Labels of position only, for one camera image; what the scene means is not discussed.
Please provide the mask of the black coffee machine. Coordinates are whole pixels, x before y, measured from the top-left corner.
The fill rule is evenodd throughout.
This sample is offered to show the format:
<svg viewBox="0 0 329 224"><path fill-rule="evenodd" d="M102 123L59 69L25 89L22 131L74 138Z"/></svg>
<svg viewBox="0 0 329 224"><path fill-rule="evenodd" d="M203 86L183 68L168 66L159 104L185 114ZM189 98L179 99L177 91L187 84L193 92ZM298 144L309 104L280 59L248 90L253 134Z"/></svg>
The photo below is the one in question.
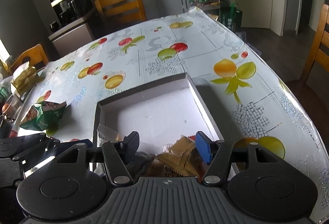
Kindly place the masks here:
<svg viewBox="0 0 329 224"><path fill-rule="evenodd" d="M93 0L50 0L50 5L55 11L57 21L50 24L51 32L84 17L94 8Z"/></svg>

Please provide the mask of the orange fruit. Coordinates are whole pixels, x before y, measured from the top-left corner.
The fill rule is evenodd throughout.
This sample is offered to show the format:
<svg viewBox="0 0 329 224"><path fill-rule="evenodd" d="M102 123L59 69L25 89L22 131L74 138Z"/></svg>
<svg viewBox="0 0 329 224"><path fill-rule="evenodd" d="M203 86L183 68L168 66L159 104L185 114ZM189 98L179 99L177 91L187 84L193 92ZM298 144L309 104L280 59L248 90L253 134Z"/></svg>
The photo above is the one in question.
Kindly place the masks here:
<svg viewBox="0 0 329 224"><path fill-rule="evenodd" d="M12 111L12 106L9 103L5 103L2 107L2 113L10 115Z"/></svg>

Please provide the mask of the green shrimp chips bag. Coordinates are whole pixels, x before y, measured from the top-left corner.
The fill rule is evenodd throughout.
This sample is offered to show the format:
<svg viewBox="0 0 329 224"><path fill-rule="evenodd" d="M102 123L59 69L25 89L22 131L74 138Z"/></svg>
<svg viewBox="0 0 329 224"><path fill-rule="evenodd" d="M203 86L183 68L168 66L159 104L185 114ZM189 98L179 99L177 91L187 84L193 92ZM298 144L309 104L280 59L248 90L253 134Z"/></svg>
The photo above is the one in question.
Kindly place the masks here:
<svg viewBox="0 0 329 224"><path fill-rule="evenodd" d="M67 103L54 103L42 101L31 105L20 122L25 130L44 131L53 127L63 117Z"/></svg>

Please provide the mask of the grey cabinet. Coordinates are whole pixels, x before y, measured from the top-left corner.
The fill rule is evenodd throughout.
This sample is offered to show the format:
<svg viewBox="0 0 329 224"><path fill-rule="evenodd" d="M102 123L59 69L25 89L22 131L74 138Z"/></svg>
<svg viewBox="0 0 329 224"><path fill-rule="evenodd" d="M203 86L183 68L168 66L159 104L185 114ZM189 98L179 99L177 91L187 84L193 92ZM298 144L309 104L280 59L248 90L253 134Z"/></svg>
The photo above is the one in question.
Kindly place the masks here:
<svg viewBox="0 0 329 224"><path fill-rule="evenodd" d="M89 24L85 22L71 29L62 28L49 36L49 40L63 57L94 41L94 35Z"/></svg>

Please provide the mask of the green shopping bag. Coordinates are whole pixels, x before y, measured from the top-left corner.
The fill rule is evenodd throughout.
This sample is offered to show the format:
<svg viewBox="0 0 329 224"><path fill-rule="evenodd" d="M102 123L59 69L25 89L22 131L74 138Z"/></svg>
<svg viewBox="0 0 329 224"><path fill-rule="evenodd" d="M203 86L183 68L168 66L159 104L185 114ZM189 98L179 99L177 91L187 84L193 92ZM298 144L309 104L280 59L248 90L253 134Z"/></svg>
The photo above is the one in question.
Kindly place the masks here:
<svg viewBox="0 0 329 224"><path fill-rule="evenodd" d="M238 32L241 28L243 12L235 3L223 3L220 8L220 22L232 32Z"/></svg>

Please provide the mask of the fruit-pattern tablecloth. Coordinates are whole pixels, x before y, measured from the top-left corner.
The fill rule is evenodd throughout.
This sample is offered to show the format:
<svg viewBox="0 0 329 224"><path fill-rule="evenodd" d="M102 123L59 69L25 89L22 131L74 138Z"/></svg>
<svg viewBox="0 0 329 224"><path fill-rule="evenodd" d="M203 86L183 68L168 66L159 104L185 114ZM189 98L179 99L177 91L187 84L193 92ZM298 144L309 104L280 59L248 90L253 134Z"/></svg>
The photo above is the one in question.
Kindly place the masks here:
<svg viewBox="0 0 329 224"><path fill-rule="evenodd" d="M48 63L21 116L38 101L65 101L53 136L93 141L99 101L178 74L210 83L233 121L225 140L255 139L309 176L318 189L311 219L328 218L328 153L311 118L258 54L197 8L114 32Z"/></svg>

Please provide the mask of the white cardboard box tray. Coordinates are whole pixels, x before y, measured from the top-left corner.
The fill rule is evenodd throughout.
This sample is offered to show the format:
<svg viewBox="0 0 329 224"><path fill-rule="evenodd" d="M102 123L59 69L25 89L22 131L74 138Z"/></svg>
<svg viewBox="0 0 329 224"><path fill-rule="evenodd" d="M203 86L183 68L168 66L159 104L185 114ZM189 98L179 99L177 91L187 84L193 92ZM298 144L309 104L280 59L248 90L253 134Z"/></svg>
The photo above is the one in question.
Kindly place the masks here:
<svg viewBox="0 0 329 224"><path fill-rule="evenodd" d="M233 127L210 83L188 74L162 78L99 101L94 120L96 146L99 124L125 136L139 133L137 151L155 155L151 167L141 175L146 177L166 177L165 166L156 156L182 136L202 131L211 140L226 139L226 128Z"/></svg>

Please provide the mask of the clear sunflower seed packet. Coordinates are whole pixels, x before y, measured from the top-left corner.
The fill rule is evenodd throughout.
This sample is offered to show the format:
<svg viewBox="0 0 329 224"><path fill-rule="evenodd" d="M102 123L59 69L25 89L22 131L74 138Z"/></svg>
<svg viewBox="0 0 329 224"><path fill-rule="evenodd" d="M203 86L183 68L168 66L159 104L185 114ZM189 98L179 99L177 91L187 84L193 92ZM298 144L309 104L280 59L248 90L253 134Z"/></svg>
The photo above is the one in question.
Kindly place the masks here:
<svg viewBox="0 0 329 224"><path fill-rule="evenodd" d="M98 147L102 147L104 143L109 142L111 140L122 141L124 137L126 137L125 135L121 135L117 131L109 127L106 127L103 124L98 125L96 132L98 135L98 139L97 139ZM146 171L148 170L148 168L151 167L151 164L154 161L154 159L155 159L154 154L138 152L138 151L136 152L131 162L128 165L126 165L127 170L134 181L136 181L136 179L139 176L146 174Z"/></svg>

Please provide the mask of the red-orange stick packet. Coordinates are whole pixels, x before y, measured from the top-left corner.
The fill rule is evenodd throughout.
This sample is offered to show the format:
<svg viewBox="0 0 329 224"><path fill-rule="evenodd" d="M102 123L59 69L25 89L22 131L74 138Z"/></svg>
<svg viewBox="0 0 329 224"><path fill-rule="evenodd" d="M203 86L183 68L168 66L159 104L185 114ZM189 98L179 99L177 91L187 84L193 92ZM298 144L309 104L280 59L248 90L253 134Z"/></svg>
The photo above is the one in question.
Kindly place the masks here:
<svg viewBox="0 0 329 224"><path fill-rule="evenodd" d="M196 135L191 135L188 138L191 139L191 140L193 140L193 141L195 141Z"/></svg>

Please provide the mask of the wooden chair at right side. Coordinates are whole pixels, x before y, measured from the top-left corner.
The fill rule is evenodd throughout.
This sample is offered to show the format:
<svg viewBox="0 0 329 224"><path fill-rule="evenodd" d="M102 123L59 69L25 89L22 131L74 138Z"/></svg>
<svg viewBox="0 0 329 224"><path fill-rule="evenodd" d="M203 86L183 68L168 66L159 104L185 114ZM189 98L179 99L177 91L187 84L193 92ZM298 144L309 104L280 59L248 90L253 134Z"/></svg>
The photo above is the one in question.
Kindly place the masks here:
<svg viewBox="0 0 329 224"><path fill-rule="evenodd" d="M323 4L321 7L319 23L317 25L317 30L311 45L311 49L299 79L298 91L300 93L308 91L306 82L315 63L318 63L328 72L328 55L320 49L321 45L324 45L328 48L328 31L325 30L327 25L328 5Z"/></svg>

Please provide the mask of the brown peanut snack packet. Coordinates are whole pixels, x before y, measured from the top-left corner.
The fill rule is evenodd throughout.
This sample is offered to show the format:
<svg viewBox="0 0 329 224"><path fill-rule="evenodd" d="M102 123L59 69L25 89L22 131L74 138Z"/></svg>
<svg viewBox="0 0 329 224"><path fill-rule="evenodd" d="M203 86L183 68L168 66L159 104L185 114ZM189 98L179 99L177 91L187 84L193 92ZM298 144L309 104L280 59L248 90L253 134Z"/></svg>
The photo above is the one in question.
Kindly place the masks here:
<svg viewBox="0 0 329 224"><path fill-rule="evenodd" d="M166 177L197 177L205 174L204 164L195 141L182 136L175 144L156 156L164 164Z"/></svg>

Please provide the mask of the tissue pack in gold wrapper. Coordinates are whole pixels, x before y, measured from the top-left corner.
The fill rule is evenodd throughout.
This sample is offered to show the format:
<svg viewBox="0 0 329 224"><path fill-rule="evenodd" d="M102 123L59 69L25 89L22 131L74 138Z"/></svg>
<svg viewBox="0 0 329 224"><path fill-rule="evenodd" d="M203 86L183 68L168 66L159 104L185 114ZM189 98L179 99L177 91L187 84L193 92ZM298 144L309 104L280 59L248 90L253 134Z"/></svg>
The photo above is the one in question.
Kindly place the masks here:
<svg viewBox="0 0 329 224"><path fill-rule="evenodd" d="M20 65L13 73L11 80L11 91L17 96L22 96L34 85L42 81L42 68L36 68L29 61Z"/></svg>

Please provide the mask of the wooden chair at left side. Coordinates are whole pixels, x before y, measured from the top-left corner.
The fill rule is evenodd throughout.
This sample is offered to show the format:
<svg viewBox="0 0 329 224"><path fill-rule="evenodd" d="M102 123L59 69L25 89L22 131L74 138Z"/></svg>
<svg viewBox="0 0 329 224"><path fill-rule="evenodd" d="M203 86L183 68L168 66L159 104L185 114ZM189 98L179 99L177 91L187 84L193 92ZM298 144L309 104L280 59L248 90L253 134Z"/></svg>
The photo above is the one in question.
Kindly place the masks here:
<svg viewBox="0 0 329 224"><path fill-rule="evenodd" d="M38 71L49 63L49 59L41 44L37 44L20 54L9 67L10 72L14 72L19 66L26 62L29 62L29 64L35 67Z"/></svg>

